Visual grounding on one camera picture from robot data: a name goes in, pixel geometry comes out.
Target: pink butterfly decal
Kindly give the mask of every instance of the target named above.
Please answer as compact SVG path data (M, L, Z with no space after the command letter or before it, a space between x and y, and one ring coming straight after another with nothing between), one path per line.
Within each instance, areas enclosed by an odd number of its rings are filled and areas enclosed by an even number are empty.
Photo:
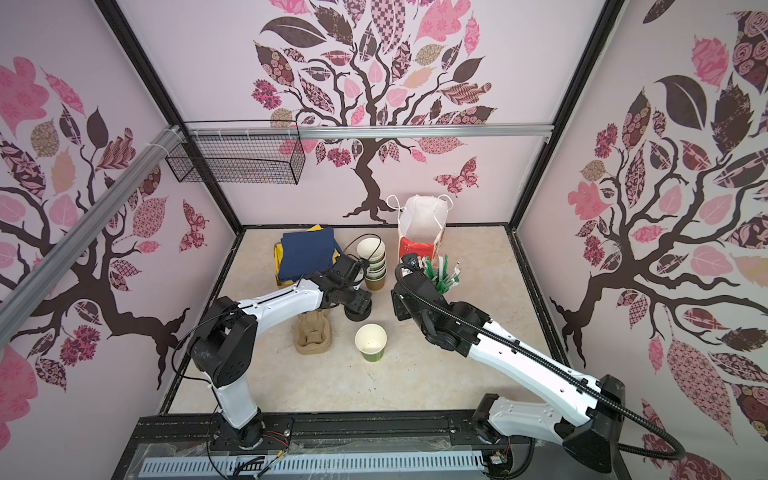
M190 229L181 237L180 252L205 245L205 236L200 231L205 228L205 223L210 221L205 220L203 214L195 213L194 208L186 200L184 200L184 216L187 218L187 223L190 224Z
M477 187L478 176L475 174L477 170L477 157L472 157L462 167L462 172L458 176L454 175L438 175L435 177L435 181L441 185L448 187L448 192L458 197L458 192L464 189L464 185L467 187Z

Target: green and white paper cup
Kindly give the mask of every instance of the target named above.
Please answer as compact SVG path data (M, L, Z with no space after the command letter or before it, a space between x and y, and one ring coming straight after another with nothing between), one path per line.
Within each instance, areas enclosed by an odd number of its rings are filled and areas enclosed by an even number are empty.
M355 334L355 346L369 362L378 362L384 355L386 332L380 325L367 323Z

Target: wallpaper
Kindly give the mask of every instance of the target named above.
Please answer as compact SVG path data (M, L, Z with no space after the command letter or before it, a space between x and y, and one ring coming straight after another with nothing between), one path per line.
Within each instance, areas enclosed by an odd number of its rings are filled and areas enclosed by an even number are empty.
M686 447L624 455L634 478L764 477L763 10L631 4L521 227L573 365L623 380L628 406ZM627 422L621 439L671 451Z
M187 120L280 126L295 118L304 127L550 122L601 5L259 0L211 13L197 2L122 3ZM194 26L202 15L210 28L201 35ZM542 35L536 22L557 34ZM522 47L530 38L536 49ZM181 45L205 57L205 68L192 71ZM508 221L541 138L485 142L303 141L298 186L222 188L244 223L391 223L390 194L401 203L410 194L449 194L457 203L450 221ZM293 142L270 150L288 158Z
M26 2L0 22L0 295L88 212L165 123L90 2ZM24 42L20 32L39 32ZM170 378L169 352L233 234L163 162L0 353L0 468L106 478ZM31 462L46 451L45 462Z

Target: navy blue cloth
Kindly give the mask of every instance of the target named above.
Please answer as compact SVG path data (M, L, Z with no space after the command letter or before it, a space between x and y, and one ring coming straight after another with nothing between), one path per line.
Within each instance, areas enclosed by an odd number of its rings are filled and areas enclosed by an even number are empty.
M333 265L333 251L337 244L333 228L313 232L284 233L283 261L280 263L278 280L298 280L302 275L322 272Z

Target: black mesh basket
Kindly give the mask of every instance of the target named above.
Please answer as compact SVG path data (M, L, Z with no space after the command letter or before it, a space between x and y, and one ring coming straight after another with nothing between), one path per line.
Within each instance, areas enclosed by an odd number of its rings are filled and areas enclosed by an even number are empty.
M284 122L296 127L296 122ZM202 154L190 156L189 145L178 144L166 161L180 182L240 182L298 184L306 156L298 129L287 134L192 133Z

